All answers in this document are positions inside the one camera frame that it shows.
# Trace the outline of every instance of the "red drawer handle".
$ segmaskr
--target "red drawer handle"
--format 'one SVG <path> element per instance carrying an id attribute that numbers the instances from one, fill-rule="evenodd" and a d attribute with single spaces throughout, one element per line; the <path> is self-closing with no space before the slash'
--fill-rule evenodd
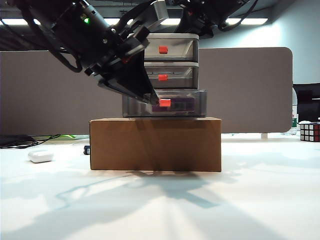
<path id="1" fill-rule="evenodd" d="M 160 54 L 168 54 L 168 46 L 159 46 Z"/>
<path id="2" fill-rule="evenodd" d="M 159 74 L 158 80 L 161 82 L 168 81 L 168 75 L 167 74 Z"/>
<path id="3" fill-rule="evenodd" d="M 160 99 L 159 106 L 160 107 L 170 107 L 171 106 L 171 99 Z"/>

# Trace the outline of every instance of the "green object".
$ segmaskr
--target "green object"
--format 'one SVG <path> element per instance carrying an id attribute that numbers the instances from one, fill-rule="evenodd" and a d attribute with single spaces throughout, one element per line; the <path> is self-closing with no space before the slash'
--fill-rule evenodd
<path id="1" fill-rule="evenodd" d="M 85 22 L 86 24 L 90 24 L 90 18 L 88 18 L 88 17 L 85 18 L 85 19 L 84 19 L 84 22 Z"/>
<path id="2" fill-rule="evenodd" d="M 297 127 L 297 118 L 293 117 L 292 118 L 292 128 L 296 128 Z"/>
<path id="3" fill-rule="evenodd" d="M 75 139 L 76 138 L 75 135 L 61 135 L 60 137 L 67 137 L 67 138 L 71 138 L 71 139 Z"/>

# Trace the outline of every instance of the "plastic drawer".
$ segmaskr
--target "plastic drawer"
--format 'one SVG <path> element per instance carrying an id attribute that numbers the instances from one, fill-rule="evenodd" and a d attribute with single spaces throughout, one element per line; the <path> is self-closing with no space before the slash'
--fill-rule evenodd
<path id="1" fill-rule="evenodd" d="M 207 91 L 205 90 L 157 90 L 159 104 L 151 105 L 122 97 L 122 114 L 130 117 L 205 117 Z"/>
<path id="2" fill-rule="evenodd" d="M 145 62 L 144 68 L 155 89 L 198 89 L 196 62 Z"/>
<path id="3" fill-rule="evenodd" d="M 150 44 L 144 51 L 144 60 L 198 62 L 199 36 L 191 33 L 150 33 Z"/>

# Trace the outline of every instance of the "ceiling light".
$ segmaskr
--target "ceiling light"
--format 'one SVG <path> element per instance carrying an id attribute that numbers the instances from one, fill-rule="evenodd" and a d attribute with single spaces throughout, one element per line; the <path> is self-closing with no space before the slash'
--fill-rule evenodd
<path id="1" fill-rule="evenodd" d="M 225 22 L 227 24 L 233 25 L 238 23 L 241 18 L 228 18 Z M 245 18 L 241 24 L 242 25 L 262 25 L 265 24 L 268 18 Z"/>
<path id="2" fill-rule="evenodd" d="M 180 18 L 167 18 L 161 25 L 178 25 L 180 23 Z"/>
<path id="3" fill-rule="evenodd" d="M 3 22 L 7 25 L 28 25 L 28 23 L 26 22 L 26 20 L 20 18 L 20 19 L 2 19 Z M 38 25 L 40 25 L 40 22 L 37 19 L 34 19 L 34 22 Z"/>
<path id="4" fill-rule="evenodd" d="M 105 18 L 104 20 L 109 25 L 115 25 L 119 22 L 120 18 Z"/>

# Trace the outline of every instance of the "green indicator light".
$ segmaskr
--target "green indicator light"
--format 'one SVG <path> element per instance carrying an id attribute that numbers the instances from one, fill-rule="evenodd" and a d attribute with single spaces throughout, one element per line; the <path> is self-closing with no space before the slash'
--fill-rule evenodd
<path id="1" fill-rule="evenodd" d="M 86 24 L 90 24 L 90 18 L 88 18 L 88 17 L 85 18 L 85 19 L 84 19 L 84 22 L 85 22 Z"/>

